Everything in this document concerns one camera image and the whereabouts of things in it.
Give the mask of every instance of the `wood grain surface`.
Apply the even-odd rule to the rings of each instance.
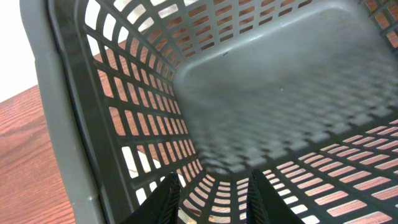
[[[74,223],[39,88],[0,103],[0,223]]]

